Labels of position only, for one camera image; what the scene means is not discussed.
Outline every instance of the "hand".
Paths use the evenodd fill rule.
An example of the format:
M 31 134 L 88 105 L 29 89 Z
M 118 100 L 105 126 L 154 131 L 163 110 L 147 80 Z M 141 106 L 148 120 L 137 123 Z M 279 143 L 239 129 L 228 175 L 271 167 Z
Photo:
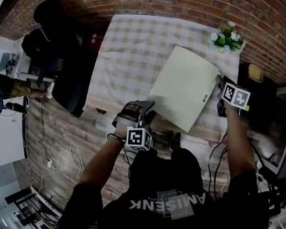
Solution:
M 227 101 L 224 100 L 224 104 L 225 104 L 225 114 L 226 115 L 230 112 L 233 112 L 233 111 L 237 112 L 236 107 L 230 105 Z
M 141 106 L 139 105 L 134 105 L 134 104 L 129 104 L 126 109 L 131 109 L 131 110 L 134 110 L 134 111 L 137 111 L 139 113 L 141 113 L 142 111 L 142 108 Z M 121 115 L 122 118 L 125 118 L 127 120 L 131 120 L 131 121 L 135 121 L 137 122 L 138 119 L 136 118 L 133 118 L 131 116 L 128 116 L 128 115 Z M 123 138 L 123 139 L 126 139 L 127 137 L 127 126 L 121 124 L 121 123 L 117 123 L 116 124 L 116 129 L 115 129 L 115 132 L 114 132 L 115 135 L 117 135 L 118 137 L 120 138 Z

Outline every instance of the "black chair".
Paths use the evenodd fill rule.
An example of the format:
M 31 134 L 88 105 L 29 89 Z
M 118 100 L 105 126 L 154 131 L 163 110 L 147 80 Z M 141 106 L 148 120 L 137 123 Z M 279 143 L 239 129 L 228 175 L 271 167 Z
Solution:
M 72 27 L 72 21 L 64 15 L 59 0 L 41 3 L 34 13 L 51 45 L 64 59 L 64 65 L 52 92 L 54 99 L 76 117 L 83 107 L 96 62 L 97 53 L 85 51 Z
M 34 29 L 26 35 L 22 42 L 22 48 L 32 59 L 31 63 L 40 69 L 37 85 L 40 86 L 44 77 L 55 79 L 59 75 L 57 71 L 59 52 L 45 35 L 42 28 Z

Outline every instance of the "electrical outlet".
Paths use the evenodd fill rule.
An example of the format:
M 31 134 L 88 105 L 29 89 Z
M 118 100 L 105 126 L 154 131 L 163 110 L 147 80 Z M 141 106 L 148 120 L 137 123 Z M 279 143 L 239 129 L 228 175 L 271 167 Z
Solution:
M 48 167 L 51 168 L 53 165 L 53 161 L 51 159 L 48 159 Z

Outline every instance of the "shoe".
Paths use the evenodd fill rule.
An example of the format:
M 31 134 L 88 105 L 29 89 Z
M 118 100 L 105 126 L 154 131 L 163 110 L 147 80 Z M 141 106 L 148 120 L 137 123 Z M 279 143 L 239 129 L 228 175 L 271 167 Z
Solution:
M 52 91 L 53 91 L 54 85 L 55 85 L 55 83 L 52 82 L 51 85 L 47 89 L 48 95 L 46 95 L 46 97 L 49 98 L 49 99 L 53 98 Z
M 177 148 L 180 148 L 180 138 L 181 134 L 179 132 L 175 133 L 173 138 L 170 141 L 170 150 L 174 151 Z

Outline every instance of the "checkered tablecloth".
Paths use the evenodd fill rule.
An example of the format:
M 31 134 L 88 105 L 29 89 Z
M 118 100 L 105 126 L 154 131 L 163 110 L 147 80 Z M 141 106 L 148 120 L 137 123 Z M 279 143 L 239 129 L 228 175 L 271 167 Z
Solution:
M 106 32 L 93 70 L 84 109 L 118 113 L 134 100 L 145 100 L 176 45 L 208 60 L 237 81 L 239 54 L 211 51 L 207 40 L 217 29 L 190 21 L 149 15 L 115 15 Z M 214 90 L 189 135 L 218 141 L 226 132 L 226 119 L 218 117 Z M 157 116 L 154 126 L 180 131 Z

